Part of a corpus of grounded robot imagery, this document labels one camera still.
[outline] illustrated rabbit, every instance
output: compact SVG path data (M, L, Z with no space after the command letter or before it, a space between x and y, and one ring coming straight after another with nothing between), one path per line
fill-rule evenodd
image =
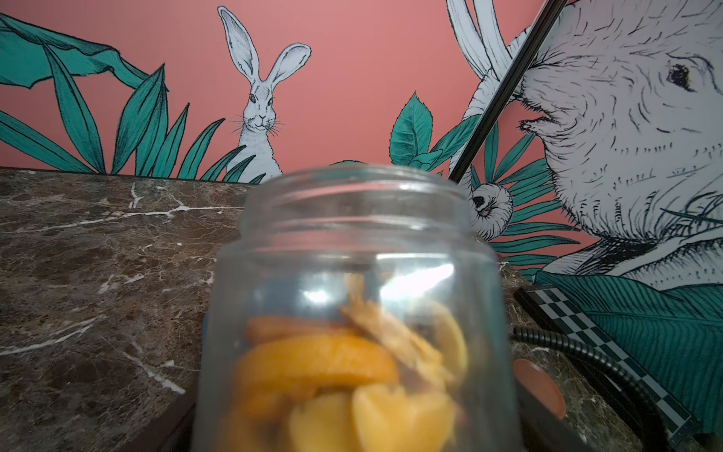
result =
M289 78L309 61L312 49L306 44L291 44L278 56L266 80L261 80L259 56L251 41L251 35L226 7L218 7L218 15L221 16L226 31L231 60L251 83L239 140L239 146L246 147L228 163L227 170L255 155L238 182L250 182L257 177L261 177L261 182L266 182L281 175L281 168L273 157L268 138L268 133L272 132L276 125L273 91L279 82Z
M465 118L487 108L528 32L506 46L492 0L474 4L479 32L465 0L447 0L481 79ZM660 290L723 283L722 24L723 7L710 0L564 8L510 100L544 114L521 129L542 139L564 210L600 240L546 271L625 276ZM470 181L468 171L462 183L480 216Z

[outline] teal leaf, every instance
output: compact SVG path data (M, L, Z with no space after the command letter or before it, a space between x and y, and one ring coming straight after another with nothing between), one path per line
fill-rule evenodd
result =
M251 181L249 182L249 184L251 184L251 185L258 185L258 184L260 184L260 183L261 183L261 179L263 179L264 176L266 176L266 173L261 173L261 174L259 174L259 175L256 176L255 178L251 179Z
M703 221L708 223L714 223L714 224L723 224L723 220L718 220L715 218L708 218L700 215L692 215L690 213L683 213L683 212L673 212L672 210L661 208L665 213L669 213L670 215L679 216L681 218L687 218L689 220L695 220L695 221Z
M68 154L65 149L4 111L0 111L0 140L60 171L93 172L80 160Z
M523 234L533 234L535 232L546 231L580 231L580 229L559 223L517 223L507 226L503 236L519 236Z
M244 170L246 167L251 163L251 161L256 157L256 155L252 155L251 157L246 157L244 160L238 162L233 168L228 170L226 172L226 175L223 177L224 182L238 182L239 177L244 173Z
M230 153L219 158L218 161L214 163L213 166L211 166L208 171L203 174L203 176L201 176L201 180L215 181L216 179L218 179L218 176L221 175L221 171L228 165L228 162L232 161L234 157L236 157L243 149L245 149L245 147L246 145L240 145L236 149L232 150Z
M515 213L512 214L510 223L519 223L520 221L529 220L534 216L552 212L560 207L562 207L562 204L560 204L560 201L558 200L538 202L537 204L528 205L525 208L516 210Z
M547 193L550 193L555 188L551 185L543 185L541 187L535 187L533 189L526 190L525 192L519 193L517 195L512 196L512 201L514 205L525 205L526 203L536 200L537 198L541 197L542 195L546 195Z
M497 252L528 252L555 245L579 244L580 242L560 236L535 236L511 242L490 242L490 246Z
M479 181L479 176L477 175L477 170L474 169L474 165L470 165L469 168L472 173L472 190L476 190L482 183Z
M161 66L140 84L123 108L116 132L116 153L113 156L112 174L118 174L123 169L146 135L153 120L158 96L165 89L163 84L165 77L164 68Z
M523 268L522 270L517 270L517 273L524 276L527 281L534 281L534 277L539 271L539 268Z
M412 94L392 128L389 156L395 165L409 165L418 154L426 153L432 141L432 113Z
M211 138L213 138L213 134L216 132L218 126L225 120L226 119L222 118L212 122L201 132L201 135L198 135L198 138L193 142L186 157L183 159L183 163L181 163L181 171L179 171L178 179L196 179L198 166L206 154L208 145L211 143Z
M166 141L168 130L168 95L161 90L150 115L148 128L136 148L136 176L150 176Z
M73 77L111 72L131 88L148 77L113 47L36 27L0 14L0 84L32 88L53 77L44 46L51 46Z
M515 182L515 184L512 187L508 188L508 190L510 191L510 195L514 197L515 195L519 195L522 192L526 192L530 189L539 188L545 184L549 184L550 182L552 182L550 172L545 171L542 174L537 174L536 176L528 177L527 179Z
M530 143L532 143L532 140L534 139L535 134L528 133L527 135L522 137L522 140L518 141L517 144L515 144L512 149L510 149L505 154L495 172L495 181L497 181L500 177L504 176L505 173L509 171L510 168L512 168L518 160L520 160L520 157L522 157L522 155L527 150L527 147L530 145Z
M103 160L103 147L100 145L98 127L93 115L80 94L73 77L63 61L48 46L43 46L48 58L55 83L55 96L58 99L60 117L63 120L70 140L78 149L78 153L99 173L106 173Z
M511 184L513 182L519 182L524 179L545 174L548 171L549 170L547 169L547 162L544 158L540 158L539 160L535 160L532 163L528 163L527 165L512 173L510 176L505 177L504 179L499 181L498 184L504 185Z
M176 166L176 160L178 159L181 141L183 140L184 132L186 132L186 118L188 117L188 108L190 106L190 103L186 104L186 108L181 112L176 123L171 127L168 135L166 135L166 138L163 140L163 145L158 151L158 156L153 165L154 177L171 177L174 166Z
M660 292L617 276L543 271L536 282L553 284L574 300L703 422L704 432L723 435L723 286Z
M500 127L495 122L492 131L484 141L484 181L491 184L495 181L497 165L497 149L500 146Z
M557 259L555 256L548 255L516 255L504 256L502 258L502 260L506 260L511 265L518 265L520 267L525 265L547 265L555 259Z
M411 162L409 162L409 165L411 166L412 163L419 162L421 164L421 167L426 167L432 165L440 156L442 155L441 150L433 150L432 152L419 154L418 156L414 157Z
M431 167L427 171L431 171L437 168L442 163L446 162L447 159L452 157L455 152L460 150L464 145L467 144L469 139L474 132L475 127L479 124L479 120L482 118L481 114L476 114L465 119L454 129L447 132L441 140L432 148L432 152L441 150L440 156L432 163Z

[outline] marble countertop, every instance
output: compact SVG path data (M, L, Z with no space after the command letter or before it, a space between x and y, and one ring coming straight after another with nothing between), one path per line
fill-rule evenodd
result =
M185 392L214 256L249 189L0 169L1 450L117 451ZM534 324L511 296L508 317ZM548 371L588 444L640 450L564 356L513 355Z

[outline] checkered strip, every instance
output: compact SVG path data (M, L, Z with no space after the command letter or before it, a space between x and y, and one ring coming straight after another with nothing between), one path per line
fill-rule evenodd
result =
M559 289L537 289L527 293L564 334L605 353L625 368L648 391L662 415L668 438L683 433L691 424L698 423L698 420L678 400L663 389ZM610 382L621 391L618 385Z

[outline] black metal rod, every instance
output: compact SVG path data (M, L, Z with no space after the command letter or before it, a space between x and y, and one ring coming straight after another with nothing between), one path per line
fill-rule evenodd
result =
M467 142L467 146L464 147L462 155L457 161L457 165L450 172L449 179L458 184L459 181L462 180L465 171L467 171L467 168L472 164L475 155L477 155L477 152L487 139L487 135L489 135L495 126L497 118L507 106L507 102L515 92L515 88L520 84L522 77L532 64L543 41L547 38L547 34L555 24L555 20L562 12L562 8L567 4L568 0L547 0L545 2L522 48L520 48L517 56L515 56L510 70L505 74L505 78L502 79L500 87L495 92L495 96L492 97L492 101L489 103L487 110L484 111L482 118L479 120L479 124L477 124L474 132L472 132L472 136Z

